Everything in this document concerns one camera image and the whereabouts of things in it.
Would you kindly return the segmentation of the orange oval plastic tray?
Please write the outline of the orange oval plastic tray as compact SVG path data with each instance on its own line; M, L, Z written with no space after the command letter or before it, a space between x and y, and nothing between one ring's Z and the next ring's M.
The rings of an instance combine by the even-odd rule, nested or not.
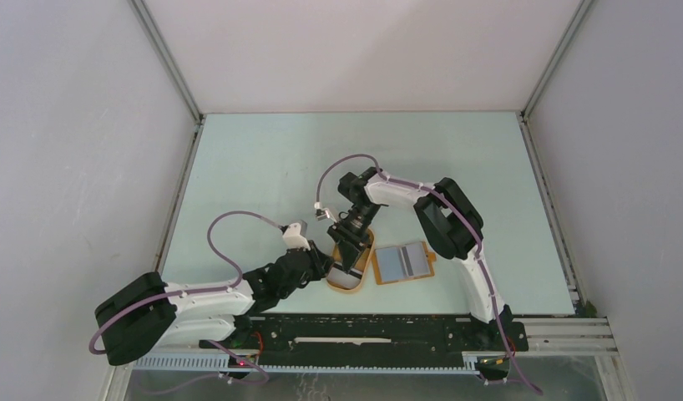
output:
M371 228L367 229L371 246L366 249L349 272L341 269L341 254L338 245L332 250L331 257L334 264L326 276L327 285L335 291L352 294L358 292L367 276L369 266L372 264L372 254L375 251L375 234Z

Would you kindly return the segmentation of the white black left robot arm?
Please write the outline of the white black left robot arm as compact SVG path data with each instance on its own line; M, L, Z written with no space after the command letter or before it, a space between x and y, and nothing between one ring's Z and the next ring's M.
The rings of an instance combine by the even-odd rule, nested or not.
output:
M250 341L250 316L325 278L333 265L331 256L309 245L226 282L176 284L145 273L96 307L94 341L104 346L91 342L89 350L120 366L157 347L201 340L241 348Z

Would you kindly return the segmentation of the white VIP card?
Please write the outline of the white VIP card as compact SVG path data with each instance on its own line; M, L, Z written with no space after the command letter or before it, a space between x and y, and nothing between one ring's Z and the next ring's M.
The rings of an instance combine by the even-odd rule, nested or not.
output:
M342 267L338 263L335 263L326 279L327 282L334 287L344 290L353 290L360 285L362 278L362 271L352 268L347 272L342 270Z

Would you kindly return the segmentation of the black mounting base plate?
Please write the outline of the black mounting base plate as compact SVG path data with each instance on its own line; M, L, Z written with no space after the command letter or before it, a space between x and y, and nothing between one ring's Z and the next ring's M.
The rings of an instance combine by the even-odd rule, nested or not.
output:
M466 368L472 352L526 352L521 322L457 314L266 313L243 317L221 345L258 352L270 368Z

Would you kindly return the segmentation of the orange leather card holder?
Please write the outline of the orange leather card holder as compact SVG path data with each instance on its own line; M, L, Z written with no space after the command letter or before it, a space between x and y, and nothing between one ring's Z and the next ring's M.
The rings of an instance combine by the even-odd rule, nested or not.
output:
M425 241L377 248L372 268L377 285L408 282L435 276L436 254Z

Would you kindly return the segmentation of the aluminium frame rail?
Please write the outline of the aluminium frame rail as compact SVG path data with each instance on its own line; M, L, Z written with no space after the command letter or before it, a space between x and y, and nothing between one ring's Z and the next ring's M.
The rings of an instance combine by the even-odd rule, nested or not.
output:
M299 344L421 346L430 353L500 352L613 354L612 330L603 318L515 317L483 324L468 315L273 313L239 320L222 345L269 355Z

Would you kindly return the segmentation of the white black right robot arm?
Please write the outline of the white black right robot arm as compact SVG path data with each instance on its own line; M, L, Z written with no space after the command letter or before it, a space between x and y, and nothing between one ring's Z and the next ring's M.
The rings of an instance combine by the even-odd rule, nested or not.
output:
M476 344L494 349L505 340L504 323L511 322L513 314L486 266L483 218L454 180L445 177L429 185L393 178L370 167L360 175L345 174L337 190L352 203L327 230L337 246L344 272L349 272L371 246L367 228L381 207L410 210L433 251L463 266L470 315L477 321L473 326Z

